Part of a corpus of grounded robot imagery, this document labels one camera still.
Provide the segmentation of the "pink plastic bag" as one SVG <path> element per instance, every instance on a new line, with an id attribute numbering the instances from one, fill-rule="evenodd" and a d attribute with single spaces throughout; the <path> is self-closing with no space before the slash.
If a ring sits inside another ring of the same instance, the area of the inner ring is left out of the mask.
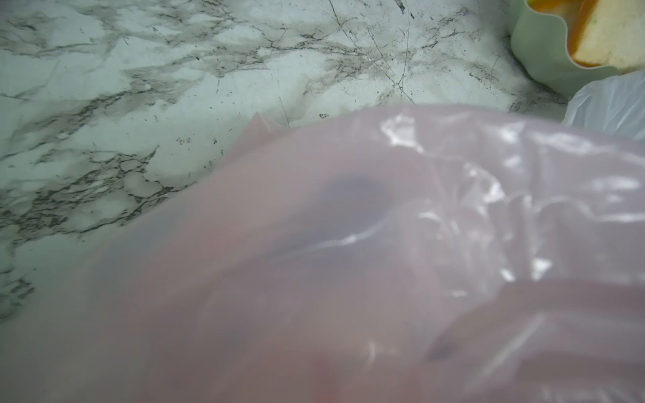
<path id="1" fill-rule="evenodd" d="M 1 337 L 4 402 L 641 402 L 644 147 L 463 106 L 285 131 Z"/>

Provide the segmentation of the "white plastic bag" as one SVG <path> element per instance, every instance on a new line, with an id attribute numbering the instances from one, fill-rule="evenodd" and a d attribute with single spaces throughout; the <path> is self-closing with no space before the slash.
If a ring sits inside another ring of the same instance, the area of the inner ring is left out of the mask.
<path id="1" fill-rule="evenodd" d="M 644 141 L 644 71 L 591 82 L 569 101 L 563 124 Z"/>

